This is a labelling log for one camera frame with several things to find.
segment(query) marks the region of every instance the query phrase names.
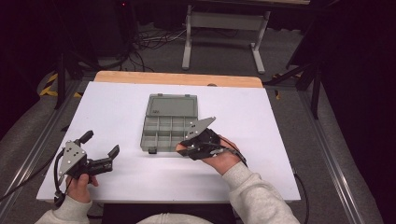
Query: sweatshirt cuff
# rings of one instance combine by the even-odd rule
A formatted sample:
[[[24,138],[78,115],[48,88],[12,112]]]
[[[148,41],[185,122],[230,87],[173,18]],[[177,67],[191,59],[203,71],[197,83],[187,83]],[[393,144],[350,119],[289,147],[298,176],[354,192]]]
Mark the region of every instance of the sweatshirt cuff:
[[[87,218],[88,210],[92,206],[92,201],[89,203],[80,203],[66,195],[62,206],[55,210],[54,215],[65,221],[82,221]]]
[[[246,165],[240,161],[231,167],[222,177],[228,183],[230,189],[233,190],[247,181],[252,174]]]

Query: wire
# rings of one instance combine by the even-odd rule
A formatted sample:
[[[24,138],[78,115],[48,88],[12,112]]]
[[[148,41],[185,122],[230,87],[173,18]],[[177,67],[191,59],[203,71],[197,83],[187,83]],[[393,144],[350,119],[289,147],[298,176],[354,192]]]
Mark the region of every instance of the wire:
[[[175,31],[172,32],[165,31],[164,34],[162,35],[159,35],[160,32],[161,30],[158,30],[157,33],[155,33],[154,35],[149,35],[148,33],[145,32],[139,33],[138,34],[139,49],[159,49],[162,46],[166,45],[167,43],[172,42],[176,39],[184,40],[184,38],[180,38],[180,36],[186,32],[186,29],[183,30],[176,29]]]
[[[59,188],[60,184],[58,181],[58,163],[63,155],[64,149],[62,149],[62,151],[59,152],[59,154],[56,156],[55,164],[53,166],[53,182],[55,183],[56,192],[61,192],[61,189]]]
[[[308,194],[306,193],[306,189],[303,183],[303,180],[297,175],[294,174],[294,177],[296,177],[296,179],[298,179],[298,181],[301,184],[301,187],[303,187],[303,191],[304,191],[304,196],[305,196],[305,201],[306,201],[306,213],[305,213],[305,221],[304,224],[308,223],[308,219],[309,219],[309,201],[308,201]]]
[[[239,148],[238,148],[238,147],[234,147],[234,146],[233,146],[234,144],[232,144],[231,142],[229,142],[227,139],[222,138],[222,137],[220,137],[220,139],[223,140],[224,142],[226,142],[228,145],[230,145],[233,149],[239,151]]]
[[[21,187],[26,185],[29,181],[31,181],[33,178],[35,178],[41,171],[43,171],[44,168],[46,168],[50,164],[50,162],[53,160],[53,158],[56,155],[56,152],[57,152],[57,150],[55,150],[55,152],[51,155],[49,160],[47,160],[46,163],[44,163],[44,165],[41,166],[36,172],[34,172],[27,179],[23,180],[17,187],[15,187],[14,189],[10,190],[7,194],[5,194],[3,197],[1,197],[0,198],[0,202],[2,202],[5,198],[10,196],[12,193],[14,193],[17,189],[20,189]]]
[[[143,58],[142,58],[142,56],[140,56],[139,53],[136,52],[136,56],[140,58],[140,61],[142,62],[142,64],[135,62],[135,61],[131,58],[131,56],[129,56],[129,60],[131,61],[131,63],[132,63],[133,66],[134,66],[135,64],[141,66],[141,67],[143,68],[143,72],[146,72],[146,69],[150,70],[151,72],[154,72],[154,69],[152,69],[152,68],[147,67],[147,66],[144,65]]]
[[[121,57],[122,57],[122,58],[119,59],[119,60],[118,60],[117,62],[115,62],[115,63],[105,64],[105,65],[97,64],[97,65],[100,66],[100,68],[101,68],[102,70],[108,70],[108,69],[110,69],[110,68],[114,68],[114,67],[117,67],[117,66],[122,65],[122,64],[128,59],[128,53],[125,53],[125,55],[122,55]],[[94,70],[94,69],[91,68],[90,66],[85,66],[85,65],[83,65],[83,64],[79,64],[78,66],[80,66],[84,71],[93,71],[93,70]]]
[[[207,146],[215,146],[215,147],[222,148],[222,149],[224,149],[224,150],[226,150],[226,151],[229,151],[229,152],[231,152],[232,154],[234,154],[235,156],[237,156],[237,157],[241,160],[241,162],[244,163],[246,167],[248,167],[247,159],[244,157],[244,155],[242,155],[242,153],[239,151],[239,149],[237,149],[236,147],[234,147],[233,145],[231,145],[231,143],[230,143],[229,141],[227,141],[227,140],[225,140],[225,139],[223,139],[223,141],[225,141],[226,143],[228,143],[232,148],[225,147],[225,146],[223,146],[223,145],[215,144],[215,143],[204,143],[204,145],[207,145]]]
[[[55,178],[55,188],[56,188],[57,192],[61,192],[61,190],[59,188],[60,184],[59,184],[57,176],[56,176],[56,174],[57,174],[57,168],[56,167],[58,167],[58,161],[63,155],[64,155],[64,151],[62,150],[58,154],[58,156],[56,157],[55,166],[54,166],[54,169],[53,169],[54,170],[54,178]],[[69,189],[70,184],[72,183],[72,181],[73,181],[73,177],[71,177],[69,183],[67,183],[66,190],[64,191],[65,193],[67,193],[67,190]],[[103,218],[103,216],[92,216],[92,215],[89,215],[89,214],[87,214],[87,217],[89,219],[102,219]]]

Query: silver bracket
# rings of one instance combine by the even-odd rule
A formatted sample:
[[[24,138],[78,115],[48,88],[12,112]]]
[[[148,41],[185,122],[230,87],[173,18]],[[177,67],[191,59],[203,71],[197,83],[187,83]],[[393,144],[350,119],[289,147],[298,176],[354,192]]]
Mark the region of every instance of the silver bracket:
[[[64,157],[62,159],[59,176],[66,174],[76,163],[85,156],[85,151],[76,145],[76,143],[68,141],[64,149]]]
[[[201,132],[203,132],[213,121],[215,121],[216,117],[200,119],[196,121],[190,122],[190,128],[187,130],[186,139],[192,139],[193,137],[198,136]]]

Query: metal stand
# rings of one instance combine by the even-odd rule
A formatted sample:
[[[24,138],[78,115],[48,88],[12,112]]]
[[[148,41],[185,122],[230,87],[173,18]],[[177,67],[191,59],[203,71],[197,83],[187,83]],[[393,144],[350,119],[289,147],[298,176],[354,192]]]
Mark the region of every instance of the metal stand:
[[[236,29],[236,30],[258,30],[257,39],[255,43],[251,43],[250,47],[253,53],[254,61],[257,66],[257,71],[264,74],[265,69],[262,64],[262,57],[259,53],[260,44],[264,35],[267,23],[270,17],[269,11],[264,13],[264,16],[245,16],[232,15],[208,12],[192,12],[191,5],[187,9],[186,18],[186,44],[184,46],[183,63],[181,67],[184,70],[190,68],[191,58],[191,27],[207,27],[220,29]]]
[[[314,81],[314,89],[311,98],[311,112],[314,118],[318,119],[318,99],[319,99],[320,79],[321,79],[319,63],[309,63],[294,68],[288,73],[285,73],[284,75],[277,77],[271,81],[263,82],[262,84],[266,86],[275,86],[276,84],[300,73],[302,73],[301,78],[295,84],[297,91],[306,91],[306,89],[309,87],[311,82]]]
[[[55,109],[58,109],[66,97],[66,71],[69,73],[72,79],[82,79],[83,72],[78,62],[87,64],[94,71],[106,70],[97,63],[91,62],[83,56],[73,52],[66,51],[62,52],[58,58],[57,72],[58,72],[58,101],[56,102]]]

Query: dark background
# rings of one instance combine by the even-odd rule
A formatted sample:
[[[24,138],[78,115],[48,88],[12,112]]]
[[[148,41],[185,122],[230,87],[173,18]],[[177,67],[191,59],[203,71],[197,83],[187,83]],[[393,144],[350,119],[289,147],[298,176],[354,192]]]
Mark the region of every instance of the dark background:
[[[77,5],[72,1],[54,2],[66,21],[65,27],[59,29],[48,18],[57,15],[42,11],[53,9],[52,1],[43,0],[42,5],[27,1],[1,3],[0,138],[38,101],[37,85],[54,70],[63,49],[77,50],[95,61],[99,56],[124,51],[129,41],[125,36],[133,32],[122,28],[128,26],[120,23],[113,2],[98,1],[91,6],[88,1]],[[392,70],[396,64],[396,7],[390,0],[354,0],[342,1],[333,9],[335,17],[320,17],[309,30],[311,16],[298,13],[273,13],[269,27],[306,32],[291,64],[308,63],[326,46],[333,46],[321,67],[323,86],[384,221],[395,223],[396,94]],[[171,30],[184,22],[185,7],[140,5],[135,15],[141,23],[154,21],[158,28]],[[112,40],[111,46],[105,44],[108,40]]]

